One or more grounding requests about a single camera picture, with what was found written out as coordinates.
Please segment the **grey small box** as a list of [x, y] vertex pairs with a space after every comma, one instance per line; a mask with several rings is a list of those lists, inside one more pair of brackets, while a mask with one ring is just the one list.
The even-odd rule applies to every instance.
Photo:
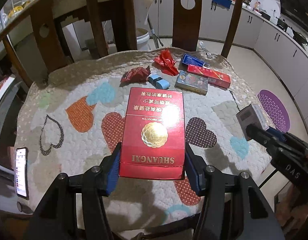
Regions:
[[261, 107], [256, 104], [250, 103], [236, 114], [236, 118], [247, 141], [251, 140], [251, 137], [247, 135], [246, 129], [248, 125], [255, 125], [257, 128], [263, 130], [267, 130], [269, 128]]

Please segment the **red Shuangxi cigarette box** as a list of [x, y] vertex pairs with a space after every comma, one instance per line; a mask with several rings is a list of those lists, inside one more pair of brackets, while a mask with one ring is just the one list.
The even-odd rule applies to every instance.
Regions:
[[130, 89], [119, 175], [147, 180], [184, 178], [185, 117], [179, 91]]

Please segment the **long red cigarette box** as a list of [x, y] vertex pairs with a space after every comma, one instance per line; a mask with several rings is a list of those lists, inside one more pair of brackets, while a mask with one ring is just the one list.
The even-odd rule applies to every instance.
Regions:
[[216, 70], [190, 64], [187, 67], [187, 72], [191, 74], [196, 74], [202, 77], [206, 77], [209, 83], [211, 83], [212, 85], [222, 87], [222, 88], [227, 89], [231, 85], [230, 76], [225, 73], [218, 72]]

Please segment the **cartoon playing card box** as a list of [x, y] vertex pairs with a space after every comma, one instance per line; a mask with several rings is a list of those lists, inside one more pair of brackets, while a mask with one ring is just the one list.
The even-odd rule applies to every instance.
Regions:
[[175, 87], [206, 95], [208, 92], [208, 79], [181, 70], [177, 77]]

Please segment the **dark red wrapper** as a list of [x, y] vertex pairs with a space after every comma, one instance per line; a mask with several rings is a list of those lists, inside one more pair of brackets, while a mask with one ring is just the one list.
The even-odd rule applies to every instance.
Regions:
[[123, 84], [146, 82], [150, 74], [151, 74], [150, 66], [147, 66], [146, 68], [136, 67], [127, 71], [122, 76], [120, 82]]

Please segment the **blue medicine box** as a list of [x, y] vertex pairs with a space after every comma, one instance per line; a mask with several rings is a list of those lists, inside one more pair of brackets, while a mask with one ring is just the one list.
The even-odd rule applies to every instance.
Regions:
[[189, 66], [189, 65], [193, 65], [193, 66], [198, 66], [198, 67], [202, 67], [202, 68], [209, 68], [210, 64], [199, 60], [198, 58], [191, 56], [187, 53], [185, 53], [181, 59], [181, 64], [185, 65], [185, 66]]

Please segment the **red plastic wrapper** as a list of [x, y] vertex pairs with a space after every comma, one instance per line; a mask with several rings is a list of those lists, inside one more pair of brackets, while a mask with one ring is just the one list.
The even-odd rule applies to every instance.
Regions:
[[179, 74], [178, 69], [175, 67], [176, 61], [173, 59], [169, 49], [161, 50], [160, 54], [154, 58], [162, 73], [170, 76], [177, 76]]

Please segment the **purple plastic waste basket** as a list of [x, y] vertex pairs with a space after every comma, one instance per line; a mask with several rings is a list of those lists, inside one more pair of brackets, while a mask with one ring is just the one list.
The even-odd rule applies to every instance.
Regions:
[[266, 89], [262, 89], [259, 92], [258, 99], [275, 128], [281, 132], [288, 132], [291, 126], [290, 117], [281, 100], [274, 93]]

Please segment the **quilted heart pattern mat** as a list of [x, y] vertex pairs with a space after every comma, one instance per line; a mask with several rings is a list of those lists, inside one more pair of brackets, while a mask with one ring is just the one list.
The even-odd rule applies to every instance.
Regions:
[[[33, 83], [17, 120], [15, 146], [28, 149], [28, 199], [34, 210], [55, 177], [65, 172], [81, 174], [110, 155], [118, 142], [133, 143], [133, 165], [158, 167], [169, 157], [151, 156], [171, 139], [176, 117], [163, 119], [159, 137], [153, 130], [156, 114], [170, 104], [176, 77], [163, 75], [170, 90], [159, 92], [150, 83], [138, 83], [141, 101], [134, 102], [131, 85], [122, 76], [136, 67], [159, 73], [154, 51], [124, 51], [99, 60], [80, 61]], [[208, 60], [213, 70], [228, 74], [228, 89], [209, 85], [205, 95], [183, 90], [185, 140], [206, 163], [229, 174], [246, 171], [254, 179], [270, 163], [265, 148], [246, 140], [236, 118], [238, 111], [259, 100], [220, 55]], [[140, 180], [120, 178], [104, 200], [107, 217], [115, 231], [141, 229], [173, 222], [198, 213], [203, 199], [187, 180]]]

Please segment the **smartphone with lit screen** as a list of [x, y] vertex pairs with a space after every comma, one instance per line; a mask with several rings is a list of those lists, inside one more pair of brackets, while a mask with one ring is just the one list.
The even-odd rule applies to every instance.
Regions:
[[16, 194], [24, 199], [29, 199], [27, 181], [27, 159], [28, 149], [26, 147], [17, 148], [15, 155], [15, 190]]

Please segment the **black range hood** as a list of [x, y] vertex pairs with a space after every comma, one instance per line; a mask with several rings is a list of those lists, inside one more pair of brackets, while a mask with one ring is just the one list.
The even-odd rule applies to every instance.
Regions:
[[299, 0], [280, 0], [280, 12], [308, 32], [308, 12]]

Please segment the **white plastic bucket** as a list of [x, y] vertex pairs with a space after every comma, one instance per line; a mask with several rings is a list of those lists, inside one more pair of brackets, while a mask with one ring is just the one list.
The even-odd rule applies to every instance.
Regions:
[[136, 35], [137, 35], [137, 49], [141, 50], [141, 51], [150, 50], [150, 47], [149, 47], [149, 39], [150, 39], [149, 32], [146, 29], [137, 28], [136, 29]]

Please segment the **blue cloth on cabinet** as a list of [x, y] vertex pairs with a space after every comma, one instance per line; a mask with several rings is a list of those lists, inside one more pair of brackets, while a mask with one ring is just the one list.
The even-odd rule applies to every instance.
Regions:
[[230, 9], [230, 5], [232, 4], [231, 0], [212, 0], [211, 9], [216, 10], [216, 6], [219, 5], [223, 8]]

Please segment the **wooden chair backrest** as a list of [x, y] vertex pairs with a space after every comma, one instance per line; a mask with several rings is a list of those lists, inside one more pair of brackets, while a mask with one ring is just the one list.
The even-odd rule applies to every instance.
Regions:
[[[172, 46], [195, 51], [198, 43], [202, 0], [194, 0], [193, 9], [185, 9], [181, 0], [173, 0]], [[241, 16], [243, 0], [236, 0], [221, 55], [227, 57], [234, 41]], [[9, 33], [30, 17], [32, 30], [48, 73], [70, 64], [65, 50], [61, 22], [68, 17], [89, 21], [100, 57], [108, 55], [102, 22], [111, 20], [117, 51], [136, 50], [136, 7], [134, 0], [34, 0], [0, 32], [0, 42], [17, 69], [21, 79], [30, 87], [33, 81], [18, 59]]]

